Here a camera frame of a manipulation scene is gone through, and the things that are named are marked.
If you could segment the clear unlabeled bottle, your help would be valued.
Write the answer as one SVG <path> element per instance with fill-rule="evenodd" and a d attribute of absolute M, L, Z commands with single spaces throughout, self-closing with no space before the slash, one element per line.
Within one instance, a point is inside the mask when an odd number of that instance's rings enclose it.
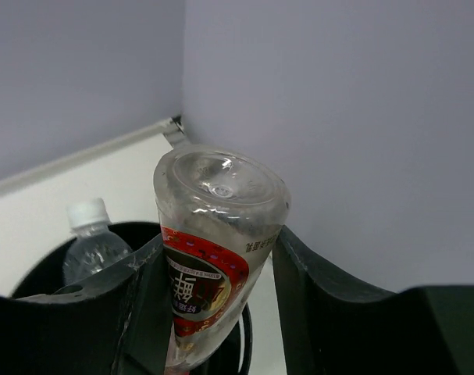
<path fill-rule="evenodd" d="M 75 284 L 133 253 L 132 248 L 109 229 L 111 220 L 102 198 L 78 202 L 66 208 L 74 243 L 62 265 L 65 285 Z"/>

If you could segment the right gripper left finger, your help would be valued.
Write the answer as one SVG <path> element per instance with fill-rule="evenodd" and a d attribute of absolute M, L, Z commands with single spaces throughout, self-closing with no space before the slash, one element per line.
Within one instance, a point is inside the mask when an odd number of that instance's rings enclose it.
<path fill-rule="evenodd" d="M 0 374 L 161 374 L 171 323 L 156 236 L 50 295 L 0 296 Z"/>

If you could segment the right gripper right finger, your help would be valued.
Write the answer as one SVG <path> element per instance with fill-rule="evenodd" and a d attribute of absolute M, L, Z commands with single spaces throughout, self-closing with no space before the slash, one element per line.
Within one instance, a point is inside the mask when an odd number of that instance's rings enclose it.
<path fill-rule="evenodd" d="M 399 293 L 358 279 L 283 228 L 273 251 L 290 374 L 474 374 L 474 285 Z"/>

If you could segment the red cap bottle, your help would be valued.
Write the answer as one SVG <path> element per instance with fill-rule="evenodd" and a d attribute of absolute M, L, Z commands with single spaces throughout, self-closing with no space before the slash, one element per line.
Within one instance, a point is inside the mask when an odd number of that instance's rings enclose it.
<path fill-rule="evenodd" d="M 267 166 L 207 145 L 166 153 L 153 184 L 173 311 L 166 372 L 185 374 L 240 319 L 291 197 Z"/>

